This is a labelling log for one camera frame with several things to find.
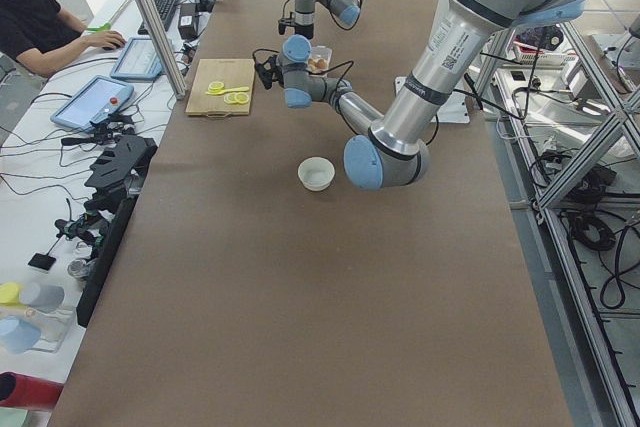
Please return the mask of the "clear plastic egg box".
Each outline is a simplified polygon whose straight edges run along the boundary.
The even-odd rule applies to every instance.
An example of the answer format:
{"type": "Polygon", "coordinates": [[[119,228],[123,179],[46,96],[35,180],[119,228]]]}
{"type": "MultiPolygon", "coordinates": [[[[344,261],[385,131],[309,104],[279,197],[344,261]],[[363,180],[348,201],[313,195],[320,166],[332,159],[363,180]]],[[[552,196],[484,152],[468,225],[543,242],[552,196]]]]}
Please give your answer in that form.
{"type": "Polygon", "coordinates": [[[332,53],[333,51],[329,47],[312,46],[307,60],[307,70],[312,74],[324,75],[330,67],[332,53]]]}

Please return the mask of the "white bowl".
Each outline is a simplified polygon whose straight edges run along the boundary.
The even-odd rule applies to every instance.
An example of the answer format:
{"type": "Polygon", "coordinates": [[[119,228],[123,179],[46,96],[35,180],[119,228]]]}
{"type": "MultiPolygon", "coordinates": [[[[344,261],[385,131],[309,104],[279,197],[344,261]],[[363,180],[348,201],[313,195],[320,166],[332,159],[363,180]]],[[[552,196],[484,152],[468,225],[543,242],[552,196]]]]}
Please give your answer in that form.
{"type": "Polygon", "coordinates": [[[309,191],[319,192],[327,189],[335,176],[331,161],[323,157],[310,157],[303,160],[297,169],[298,178],[309,191]]]}

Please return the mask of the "lemon slice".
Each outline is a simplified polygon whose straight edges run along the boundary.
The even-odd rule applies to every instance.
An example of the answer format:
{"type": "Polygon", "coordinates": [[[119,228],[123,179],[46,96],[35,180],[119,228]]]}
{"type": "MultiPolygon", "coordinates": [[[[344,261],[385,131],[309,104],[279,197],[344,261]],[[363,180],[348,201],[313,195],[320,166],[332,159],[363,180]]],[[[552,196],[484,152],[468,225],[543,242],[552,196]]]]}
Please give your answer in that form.
{"type": "Polygon", "coordinates": [[[244,92],[231,92],[223,95],[223,101],[227,105],[245,105],[250,101],[250,96],[244,92]]]}
{"type": "Polygon", "coordinates": [[[224,89],[225,85],[223,82],[221,81],[214,81],[211,82],[208,86],[207,92],[208,93],[219,93],[224,89]]]}

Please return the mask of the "wooden cutting board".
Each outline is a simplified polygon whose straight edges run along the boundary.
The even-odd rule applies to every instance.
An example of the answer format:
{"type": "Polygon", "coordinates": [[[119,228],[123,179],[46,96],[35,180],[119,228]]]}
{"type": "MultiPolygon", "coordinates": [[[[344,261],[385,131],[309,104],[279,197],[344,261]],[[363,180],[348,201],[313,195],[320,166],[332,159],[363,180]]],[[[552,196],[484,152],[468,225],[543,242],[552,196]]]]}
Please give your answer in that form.
{"type": "Polygon", "coordinates": [[[186,115],[219,118],[249,115],[254,77],[251,59],[200,60],[186,115]]]}

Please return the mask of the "yellow plastic knife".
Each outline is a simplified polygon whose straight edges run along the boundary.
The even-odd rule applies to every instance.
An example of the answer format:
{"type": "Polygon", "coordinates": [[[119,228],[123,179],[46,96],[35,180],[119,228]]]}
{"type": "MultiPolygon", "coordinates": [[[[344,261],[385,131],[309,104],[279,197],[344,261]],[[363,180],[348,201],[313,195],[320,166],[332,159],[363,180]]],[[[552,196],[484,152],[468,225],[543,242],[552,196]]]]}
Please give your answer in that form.
{"type": "Polygon", "coordinates": [[[208,89],[206,91],[207,95],[225,95],[230,93],[241,93],[241,92],[249,92],[250,87],[241,86],[235,88],[220,88],[220,89],[208,89]]]}

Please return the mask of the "blue teach pendant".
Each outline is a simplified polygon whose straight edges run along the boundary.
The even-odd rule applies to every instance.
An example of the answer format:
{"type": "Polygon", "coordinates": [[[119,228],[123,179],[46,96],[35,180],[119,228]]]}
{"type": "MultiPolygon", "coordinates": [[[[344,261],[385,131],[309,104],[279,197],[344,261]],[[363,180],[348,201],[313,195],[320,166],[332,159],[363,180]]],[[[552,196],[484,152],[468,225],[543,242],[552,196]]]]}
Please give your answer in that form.
{"type": "Polygon", "coordinates": [[[163,73],[163,65],[149,36],[130,38],[121,51],[110,76],[127,82],[154,81],[163,73]]]}
{"type": "Polygon", "coordinates": [[[95,76],[50,116],[62,127],[88,131],[94,124],[118,112],[134,92],[131,83],[106,76],[95,76]]]}

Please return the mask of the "black keyboard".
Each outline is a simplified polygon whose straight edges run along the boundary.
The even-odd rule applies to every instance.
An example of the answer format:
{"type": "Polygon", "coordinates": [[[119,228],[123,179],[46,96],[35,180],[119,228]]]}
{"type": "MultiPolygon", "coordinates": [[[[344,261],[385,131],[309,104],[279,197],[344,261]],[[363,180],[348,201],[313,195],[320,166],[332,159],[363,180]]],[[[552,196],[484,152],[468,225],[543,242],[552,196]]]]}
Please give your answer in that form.
{"type": "Polygon", "coordinates": [[[168,31],[180,0],[153,0],[164,30],[168,31]]]}

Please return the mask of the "grey cup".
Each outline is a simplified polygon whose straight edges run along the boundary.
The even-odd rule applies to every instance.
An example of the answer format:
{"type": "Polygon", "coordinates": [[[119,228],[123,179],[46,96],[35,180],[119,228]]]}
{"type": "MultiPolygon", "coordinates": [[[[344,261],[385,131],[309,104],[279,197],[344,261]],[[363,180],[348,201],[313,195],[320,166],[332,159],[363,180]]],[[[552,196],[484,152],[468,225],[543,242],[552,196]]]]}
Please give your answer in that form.
{"type": "Polygon", "coordinates": [[[65,298],[64,288],[57,285],[31,282],[25,284],[19,293],[19,301],[44,313],[57,310],[65,298]]]}

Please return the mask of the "seated person in black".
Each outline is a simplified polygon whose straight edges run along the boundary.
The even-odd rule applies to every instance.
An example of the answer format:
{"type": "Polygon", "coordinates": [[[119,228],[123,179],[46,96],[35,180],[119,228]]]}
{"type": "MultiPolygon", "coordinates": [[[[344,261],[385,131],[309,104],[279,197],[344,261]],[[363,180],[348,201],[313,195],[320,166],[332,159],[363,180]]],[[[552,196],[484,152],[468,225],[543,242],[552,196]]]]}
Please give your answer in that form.
{"type": "Polygon", "coordinates": [[[1,0],[1,53],[40,77],[51,77],[91,47],[115,50],[126,43],[117,31],[86,29],[57,0],[1,0]]]}

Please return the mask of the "yellow cup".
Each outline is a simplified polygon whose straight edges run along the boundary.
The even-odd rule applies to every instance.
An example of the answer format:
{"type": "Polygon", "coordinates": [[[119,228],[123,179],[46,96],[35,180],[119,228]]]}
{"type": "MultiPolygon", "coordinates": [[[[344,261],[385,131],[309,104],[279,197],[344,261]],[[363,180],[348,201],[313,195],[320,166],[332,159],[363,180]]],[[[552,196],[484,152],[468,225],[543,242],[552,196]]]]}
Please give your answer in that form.
{"type": "Polygon", "coordinates": [[[6,282],[0,285],[0,304],[19,305],[22,285],[16,282],[6,282]]]}

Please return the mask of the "light blue cup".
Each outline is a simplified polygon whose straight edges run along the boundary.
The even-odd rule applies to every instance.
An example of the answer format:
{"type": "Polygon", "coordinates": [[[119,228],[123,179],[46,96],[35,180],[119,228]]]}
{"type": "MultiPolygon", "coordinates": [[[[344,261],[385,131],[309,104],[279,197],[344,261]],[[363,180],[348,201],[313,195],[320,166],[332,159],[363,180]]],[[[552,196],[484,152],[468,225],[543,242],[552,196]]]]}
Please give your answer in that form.
{"type": "Polygon", "coordinates": [[[13,354],[33,348],[41,339],[41,329],[16,316],[1,319],[1,343],[13,354]]]}

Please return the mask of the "red cylinder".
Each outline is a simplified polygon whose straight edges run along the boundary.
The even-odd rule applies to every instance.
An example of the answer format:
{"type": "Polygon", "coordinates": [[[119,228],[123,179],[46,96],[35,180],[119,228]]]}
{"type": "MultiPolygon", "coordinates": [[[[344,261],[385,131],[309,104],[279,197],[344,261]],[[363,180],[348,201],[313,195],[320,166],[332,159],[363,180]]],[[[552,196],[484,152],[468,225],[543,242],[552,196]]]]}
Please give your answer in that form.
{"type": "Polygon", "coordinates": [[[1,406],[52,411],[64,389],[62,383],[14,372],[1,374],[1,406]]]}

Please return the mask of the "aluminium frame post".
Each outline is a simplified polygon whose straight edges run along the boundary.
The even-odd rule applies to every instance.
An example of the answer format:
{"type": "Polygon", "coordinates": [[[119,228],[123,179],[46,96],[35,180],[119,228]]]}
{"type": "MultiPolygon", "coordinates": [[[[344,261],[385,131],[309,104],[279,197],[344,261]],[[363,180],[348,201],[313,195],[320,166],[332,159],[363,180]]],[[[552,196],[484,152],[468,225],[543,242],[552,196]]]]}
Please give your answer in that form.
{"type": "Polygon", "coordinates": [[[155,3],[153,0],[135,0],[135,3],[141,13],[143,22],[146,24],[173,93],[177,100],[183,100],[187,93],[186,83],[178,68],[155,3]]]}

